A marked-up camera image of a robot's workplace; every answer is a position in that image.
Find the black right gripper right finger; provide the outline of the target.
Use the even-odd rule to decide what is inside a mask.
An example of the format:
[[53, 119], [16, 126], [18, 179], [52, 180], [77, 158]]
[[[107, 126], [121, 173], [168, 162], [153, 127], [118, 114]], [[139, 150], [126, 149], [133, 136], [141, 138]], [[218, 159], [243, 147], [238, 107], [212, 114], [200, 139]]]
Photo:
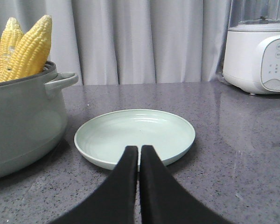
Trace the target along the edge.
[[149, 145], [141, 148], [140, 206], [144, 224], [228, 223], [189, 194]]

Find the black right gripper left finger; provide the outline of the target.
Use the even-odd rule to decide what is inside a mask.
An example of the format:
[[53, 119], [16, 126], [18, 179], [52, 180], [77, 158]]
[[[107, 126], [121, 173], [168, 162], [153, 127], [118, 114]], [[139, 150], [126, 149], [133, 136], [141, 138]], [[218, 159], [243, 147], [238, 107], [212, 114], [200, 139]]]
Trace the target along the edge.
[[127, 146], [105, 181], [78, 206], [52, 224], [133, 224], [138, 148]]

